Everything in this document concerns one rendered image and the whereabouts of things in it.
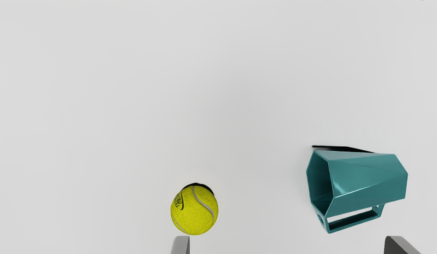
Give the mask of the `yellow tennis ball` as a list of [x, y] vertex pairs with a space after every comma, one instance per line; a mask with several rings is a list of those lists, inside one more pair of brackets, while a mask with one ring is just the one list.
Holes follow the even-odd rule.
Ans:
[[209, 231], [217, 221], [218, 213], [214, 192], [200, 183], [181, 189], [170, 206], [174, 226], [187, 235], [201, 235]]

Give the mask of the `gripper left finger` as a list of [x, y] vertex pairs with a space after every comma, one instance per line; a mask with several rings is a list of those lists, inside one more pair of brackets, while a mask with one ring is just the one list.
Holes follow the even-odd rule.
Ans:
[[170, 254], [190, 254], [190, 237], [188, 235], [176, 236]]

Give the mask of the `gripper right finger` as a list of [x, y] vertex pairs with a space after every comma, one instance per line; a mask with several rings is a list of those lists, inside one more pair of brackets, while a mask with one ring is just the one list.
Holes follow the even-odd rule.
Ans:
[[421, 254], [402, 236], [386, 236], [384, 254]]

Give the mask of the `teal faceted mug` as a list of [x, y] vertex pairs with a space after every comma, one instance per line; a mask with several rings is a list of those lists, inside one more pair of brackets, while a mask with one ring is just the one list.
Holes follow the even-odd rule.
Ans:
[[312, 146], [306, 169], [310, 202], [327, 233], [381, 217], [404, 199], [408, 173], [394, 154], [348, 146]]

